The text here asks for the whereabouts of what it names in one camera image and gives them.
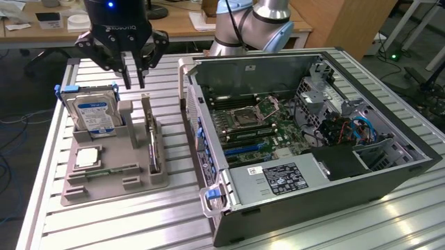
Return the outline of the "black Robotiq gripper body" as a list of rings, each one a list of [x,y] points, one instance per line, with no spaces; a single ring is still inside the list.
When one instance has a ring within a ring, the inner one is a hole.
[[[145,16],[144,1],[84,1],[94,43],[112,51],[137,56],[151,51],[145,45],[152,26]]]

